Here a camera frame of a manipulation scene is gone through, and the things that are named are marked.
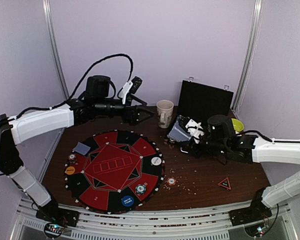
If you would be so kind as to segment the green white chip stack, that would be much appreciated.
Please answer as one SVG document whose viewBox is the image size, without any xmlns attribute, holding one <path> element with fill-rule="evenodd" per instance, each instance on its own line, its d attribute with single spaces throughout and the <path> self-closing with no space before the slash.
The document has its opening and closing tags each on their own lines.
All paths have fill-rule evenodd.
<svg viewBox="0 0 300 240">
<path fill-rule="evenodd" d="M 143 195 L 147 191 L 147 187 L 144 184 L 138 184 L 135 187 L 135 192 L 137 195 Z"/>
</svg>

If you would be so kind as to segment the blue small blind button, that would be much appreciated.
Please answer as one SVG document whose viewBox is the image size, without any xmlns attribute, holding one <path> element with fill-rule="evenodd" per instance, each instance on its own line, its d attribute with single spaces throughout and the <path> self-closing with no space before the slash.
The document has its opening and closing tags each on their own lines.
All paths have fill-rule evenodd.
<svg viewBox="0 0 300 240">
<path fill-rule="evenodd" d="M 134 198 L 130 195 L 126 195 L 121 199 L 121 204 L 126 208 L 131 207 L 134 204 Z"/>
</svg>

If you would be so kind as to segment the grey playing card deck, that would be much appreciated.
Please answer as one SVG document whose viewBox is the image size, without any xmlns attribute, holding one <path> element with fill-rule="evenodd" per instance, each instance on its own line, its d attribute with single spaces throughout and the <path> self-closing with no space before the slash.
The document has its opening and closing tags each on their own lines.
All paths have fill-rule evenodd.
<svg viewBox="0 0 300 240">
<path fill-rule="evenodd" d="M 168 139 L 171 141 L 180 143 L 180 142 L 186 142 L 191 139 L 191 135 L 187 132 L 185 132 L 181 126 L 179 125 L 179 122 L 176 121 L 170 130 L 170 132 L 167 134 Z"/>
</svg>

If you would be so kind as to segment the white dealer button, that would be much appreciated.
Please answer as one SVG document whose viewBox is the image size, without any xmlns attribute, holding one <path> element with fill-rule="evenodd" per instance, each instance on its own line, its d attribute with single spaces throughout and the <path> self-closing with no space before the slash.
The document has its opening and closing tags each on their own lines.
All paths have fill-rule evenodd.
<svg viewBox="0 0 300 240">
<path fill-rule="evenodd" d="M 163 163 L 163 160 L 160 157 L 155 156 L 151 159 L 150 163 L 152 166 L 159 166 Z"/>
</svg>

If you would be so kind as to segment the grey dealt playing cards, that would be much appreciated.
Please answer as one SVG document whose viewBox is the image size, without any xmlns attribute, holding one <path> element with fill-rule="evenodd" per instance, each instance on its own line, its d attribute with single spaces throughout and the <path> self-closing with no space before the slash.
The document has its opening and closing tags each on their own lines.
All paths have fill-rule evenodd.
<svg viewBox="0 0 300 240">
<path fill-rule="evenodd" d="M 73 152 L 76 152 L 80 155 L 86 155 L 89 151 L 90 151 L 91 147 L 84 144 L 84 143 L 81 143 L 81 142 L 78 142 L 77 145 L 73 148 Z"/>
</svg>

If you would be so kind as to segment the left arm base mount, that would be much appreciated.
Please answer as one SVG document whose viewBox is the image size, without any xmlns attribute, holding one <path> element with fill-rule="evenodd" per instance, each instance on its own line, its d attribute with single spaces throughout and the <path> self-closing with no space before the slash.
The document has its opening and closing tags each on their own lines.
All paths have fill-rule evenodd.
<svg viewBox="0 0 300 240">
<path fill-rule="evenodd" d="M 76 227 L 80 213 L 75 210 L 60 208 L 56 200 L 51 200 L 44 206 L 38 205 L 36 217 L 63 227 Z"/>
</svg>

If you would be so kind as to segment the orange big blind button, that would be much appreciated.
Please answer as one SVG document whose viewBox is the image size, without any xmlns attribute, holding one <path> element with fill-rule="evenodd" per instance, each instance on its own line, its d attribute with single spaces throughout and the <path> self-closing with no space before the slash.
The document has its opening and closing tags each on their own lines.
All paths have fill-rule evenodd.
<svg viewBox="0 0 300 240">
<path fill-rule="evenodd" d="M 66 174 L 66 175 L 73 175 L 75 172 L 76 172 L 76 169 L 75 169 L 74 166 L 68 166 L 68 167 L 65 169 L 65 174 Z"/>
</svg>

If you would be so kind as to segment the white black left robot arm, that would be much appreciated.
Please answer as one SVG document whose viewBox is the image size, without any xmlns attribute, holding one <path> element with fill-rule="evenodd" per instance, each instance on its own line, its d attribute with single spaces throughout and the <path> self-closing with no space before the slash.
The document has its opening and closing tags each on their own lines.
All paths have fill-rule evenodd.
<svg viewBox="0 0 300 240">
<path fill-rule="evenodd" d="M 26 110 L 17 116 L 0 115 L 0 172 L 11 178 L 21 190 L 42 208 L 51 222 L 62 218 L 62 211 L 49 191 L 25 165 L 20 154 L 21 146 L 35 148 L 44 135 L 57 130 L 83 125 L 98 117 L 119 116 L 124 123 L 135 126 L 141 123 L 141 113 L 148 117 L 152 111 L 146 102 L 135 96 L 142 84 L 138 76 L 128 80 L 119 93 L 109 97 L 111 79 L 104 75 L 91 76 L 86 90 L 78 98 L 48 108 Z"/>
</svg>

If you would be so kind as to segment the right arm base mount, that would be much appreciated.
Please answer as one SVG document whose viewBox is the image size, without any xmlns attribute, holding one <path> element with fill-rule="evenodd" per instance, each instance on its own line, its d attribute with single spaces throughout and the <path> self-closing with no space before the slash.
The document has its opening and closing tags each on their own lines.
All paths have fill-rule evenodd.
<svg viewBox="0 0 300 240">
<path fill-rule="evenodd" d="M 271 217 L 272 211 L 265 206 L 249 206 L 231 210 L 229 218 L 233 226 L 249 224 L 264 219 L 264 216 Z"/>
</svg>

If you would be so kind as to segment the red white chip stack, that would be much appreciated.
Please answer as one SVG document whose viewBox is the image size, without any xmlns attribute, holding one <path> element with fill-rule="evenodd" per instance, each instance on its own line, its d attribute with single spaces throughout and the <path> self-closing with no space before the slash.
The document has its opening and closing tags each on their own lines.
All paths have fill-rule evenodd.
<svg viewBox="0 0 300 240">
<path fill-rule="evenodd" d="M 71 153 L 69 156 L 68 156 L 68 161 L 71 163 L 71 164 L 75 164 L 77 162 L 77 156 L 75 153 Z"/>
</svg>

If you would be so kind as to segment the orange white chip stack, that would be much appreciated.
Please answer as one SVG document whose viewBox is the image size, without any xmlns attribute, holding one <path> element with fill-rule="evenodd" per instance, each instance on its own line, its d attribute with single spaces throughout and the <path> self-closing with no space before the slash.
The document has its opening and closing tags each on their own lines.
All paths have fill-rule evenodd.
<svg viewBox="0 0 300 240">
<path fill-rule="evenodd" d="M 167 179 L 167 184 L 170 186 L 174 186 L 177 183 L 177 180 L 174 177 L 169 177 Z"/>
</svg>

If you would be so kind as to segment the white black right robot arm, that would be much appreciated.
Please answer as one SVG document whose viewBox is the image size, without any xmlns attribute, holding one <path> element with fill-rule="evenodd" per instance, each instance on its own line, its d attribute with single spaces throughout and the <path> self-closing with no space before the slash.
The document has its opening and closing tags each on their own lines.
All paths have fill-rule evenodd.
<svg viewBox="0 0 300 240">
<path fill-rule="evenodd" d="M 232 119 L 214 115 L 207 127 L 194 120 L 185 126 L 191 135 L 189 151 L 194 154 L 211 153 L 226 162 L 245 164 L 282 163 L 300 166 L 300 140 L 275 139 L 257 130 L 237 133 Z M 266 210 L 300 194 L 300 170 L 279 183 L 258 190 L 246 210 L 249 220 L 258 220 Z"/>
</svg>

